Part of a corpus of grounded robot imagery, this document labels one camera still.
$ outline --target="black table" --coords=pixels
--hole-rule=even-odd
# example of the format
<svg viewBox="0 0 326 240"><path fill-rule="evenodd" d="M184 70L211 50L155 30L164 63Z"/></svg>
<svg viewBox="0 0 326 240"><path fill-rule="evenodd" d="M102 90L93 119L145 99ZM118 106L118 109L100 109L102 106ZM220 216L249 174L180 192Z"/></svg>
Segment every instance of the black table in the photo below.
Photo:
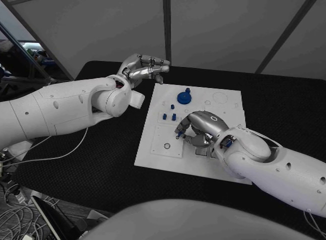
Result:
<svg viewBox="0 0 326 240"><path fill-rule="evenodd" d="M92 61L77 79L106 77L120 65ZM168 84L240 90L247 127L326 162L326 81L175 66L164 76ZM142 109L129 107L122 117L93 126L69 157L21 164L15 181L58 199L110 212L158 199L217 203L322 239L304 212L256 186L135 166L154 89L154 80L145 80L135 89L146 96ZM25 160L64 155L84 133L53 137L30 151ZM326 219L317 220L326 231Z"/></svg>

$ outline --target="white wall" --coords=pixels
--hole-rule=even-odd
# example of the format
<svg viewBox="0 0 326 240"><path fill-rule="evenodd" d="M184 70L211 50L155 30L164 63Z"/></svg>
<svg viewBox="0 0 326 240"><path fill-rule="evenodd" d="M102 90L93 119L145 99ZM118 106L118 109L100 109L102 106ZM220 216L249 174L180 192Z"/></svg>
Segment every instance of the white wall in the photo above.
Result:
<svg viewBox="0 0 326 240"><path fill-rule="evenodd" d="M263 73L326 80L326 0L317 1Z"/></svg>
<svg viewBox="0 0 326 240"><path fill-rule="evenodd" d="M20 41L35 41L35 38L33 37L18 18L12 14L11 10L5 6L2 0L0 0L0 22ZM0 31L0 40L7 39L8 38L5 37Z"/></svg>
<svg viewBox="0 0 326 240"><path fill-rule="evenodd" d="M304 3L174 0L174 65L255 73Z"/></svg>
<svg viewBox="0 0 326 240"><path fill-rule="evenodd" d="M93 60L167 57L161 0L34 0L14 7L74 78Z"/></svg>

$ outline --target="metal robot hand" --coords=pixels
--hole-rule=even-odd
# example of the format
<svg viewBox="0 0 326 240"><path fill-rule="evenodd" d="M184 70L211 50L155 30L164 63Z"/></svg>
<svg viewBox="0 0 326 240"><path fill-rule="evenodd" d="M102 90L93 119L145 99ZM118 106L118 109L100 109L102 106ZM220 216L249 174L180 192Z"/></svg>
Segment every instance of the metal robot hand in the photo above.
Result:
<svg viewBox="0 0 326 240"><path fill-rule="evenodd" d="M185 134L191 126L197 134L195 137ZM207 148L211 142L218 141L221 134L229 129L226 121L214 113L195 111L185 117L175 129L175 133L178 133L177 139L182 137L198 148Z"/></svg>
<svg viewBox="0 0 326 240"><path fill-rule="evenodd" d="M169 72L171 62L155 56L133 54L123 62L118 75L129 80L131 87L135 88L144 79L155 79L164 84L161 72Z"/></svg>

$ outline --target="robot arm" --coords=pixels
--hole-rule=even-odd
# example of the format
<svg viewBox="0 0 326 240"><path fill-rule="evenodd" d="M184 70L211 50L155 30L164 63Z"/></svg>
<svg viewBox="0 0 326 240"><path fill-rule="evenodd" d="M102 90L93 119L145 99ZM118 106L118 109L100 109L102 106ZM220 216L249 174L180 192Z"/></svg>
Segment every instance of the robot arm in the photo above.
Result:
<svg viewBox="0 0 326 240"><path fill-rule="evenodd" d="M0 149L27 139L74 133L122 116L129 106L141 109L146 97L133 88L146 78L164 83L159 73L169 71L169 65L161 58L135 54L118 75L50 85L0 102Z"/></svg>
<svg viewBox="0 0 326 240"><path fill-rule="evenodd" d="M213 136L214 151L229 174L239 179L249 178L289 205L326 218L326 163L282 146L270 147L262 137L242 126L223 126L220 131L221 118L213 113L198 111L191 115L187 118L197 128L197 137ZM175 132L184 132L185 121Z"/></svg>

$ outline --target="gray pole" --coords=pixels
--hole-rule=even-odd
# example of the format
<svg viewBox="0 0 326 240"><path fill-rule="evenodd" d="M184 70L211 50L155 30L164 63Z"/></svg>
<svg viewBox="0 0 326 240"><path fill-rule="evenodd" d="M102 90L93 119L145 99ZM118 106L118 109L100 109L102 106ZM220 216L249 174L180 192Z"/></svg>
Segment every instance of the gray pole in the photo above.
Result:
<svg viewBox="0 0 326 240"><path fill-rule="evenodd" d="M28 53L27 49L24 48L24 45L20 43L20 41L17 40L15 36L12 35L11 31L8 30L8 28L4 26L2 22L0 22L0 31L4 33L4 35L8 37L8 40L14 43L14 45L21 49L21 52L24 54L24 56L27 57L28 61L31 62L31 64L35 66L37 70L41 72L45 80L48 80L48 84L51 84L51 82L56 81L56 79L50 76L50 74L47 73L47 71L44 70L44 68L41 67L40 63L35 61L34 57L31 56L31 54Z"/></svg>

